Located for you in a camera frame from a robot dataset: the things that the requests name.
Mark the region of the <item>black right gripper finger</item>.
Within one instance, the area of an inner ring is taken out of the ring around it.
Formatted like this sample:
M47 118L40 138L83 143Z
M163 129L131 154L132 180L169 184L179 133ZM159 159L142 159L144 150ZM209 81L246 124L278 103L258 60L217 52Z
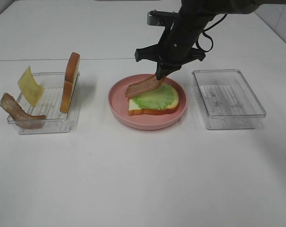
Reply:
M170 65L167 65L166 66L166 73L165 73L165 76L168 76L170 75L171 73L175 72L175 71L178 71L181 69L181 65L178 65L178 66L170 66Z
M157 69L155 72L156 79L162 80L163 78L165 78L168 75L167 70L168 68L166 64L158 62Z

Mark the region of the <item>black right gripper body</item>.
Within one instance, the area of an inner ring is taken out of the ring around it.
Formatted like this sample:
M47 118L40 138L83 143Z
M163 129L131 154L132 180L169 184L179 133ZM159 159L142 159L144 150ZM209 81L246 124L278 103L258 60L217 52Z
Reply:
M191 61L202 61L204 51L193 48L199 30L185 28L165 28L157 44L136 49L135 60L150 60L160 64L179 67Z

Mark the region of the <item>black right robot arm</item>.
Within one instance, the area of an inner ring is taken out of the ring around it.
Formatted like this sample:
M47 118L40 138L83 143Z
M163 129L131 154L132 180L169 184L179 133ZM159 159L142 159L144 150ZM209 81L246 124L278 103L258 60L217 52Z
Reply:
M260 0L183 0L177 13L152 10L147 23L165 29L157 44L136 49L135 59L156 62L160 80L186 63L205 58L205 50L192 46L216 15L250 14L261 4Z

